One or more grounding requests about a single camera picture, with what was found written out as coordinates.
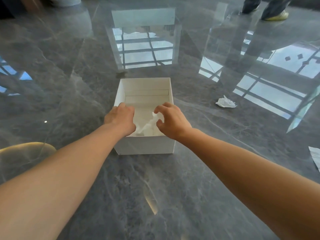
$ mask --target open cardboard box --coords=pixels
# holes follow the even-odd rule
[[[173,104],[170,78],[121,79],[114,106],[121,102],[134,106],[133,122],[137,127],[143,127],[153,118],[152,112],[158,105],[164,102]],[[174,140],[155,128],[153,136],[140,136],[134,132],[122,138],[114,149],[119,155],[169,154],[174,153],[174,145]]]

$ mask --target bare skin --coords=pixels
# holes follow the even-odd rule
[[[154,112],[164,116],[159,130],[192,150],[281,239],[319,239],[319,184],[193,129],[175,105]],[[93,133],[0,185],[0,239],[56,239],[111,149],[135,131],[133,116],[121,103]]]

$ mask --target crumpled tissue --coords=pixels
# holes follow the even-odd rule
[[[216,102],[216,104],[219,105],[220,107],[223,107],[223,108],[235,108],[235,107],[237,107],[237,105],[234,102],[232,102],[230,99],[228,99],[226,96],[224,96],[223,98],[220,98],[218,100],[218,102]]]
[[[311,157],[320,172],[320,149],[310,146],[309,150],[311,153]]]
[[[135,134],[142,134],[144,136],[153,136],[155,134],[155,128],[157,127],[157,121],[160,119],[158,114],[152,112],[152,119],[149,120],[142,128],[137,125]]]

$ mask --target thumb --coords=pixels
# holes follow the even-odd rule
[[[163,122],[162,122],[162,120],[158,119],[158,121],[157,121],[156,124],[157,124],[157,127],[159,128],[159,130],[162,131],[162,127],[163,127],[163,125],[164,125]]]

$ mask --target glossy tile floor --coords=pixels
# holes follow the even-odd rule
[[[85,0],[0,21],[0,181],[101,125],[119,78],[170,77],[195,128],[320,183],[308,150],[320,148],[320,13],[266,23],[266,3],[246,16],[242,3]],[[237,107],[218,107],[223,95]],[[112,151],[58,239],[277,237],[177,143]]]

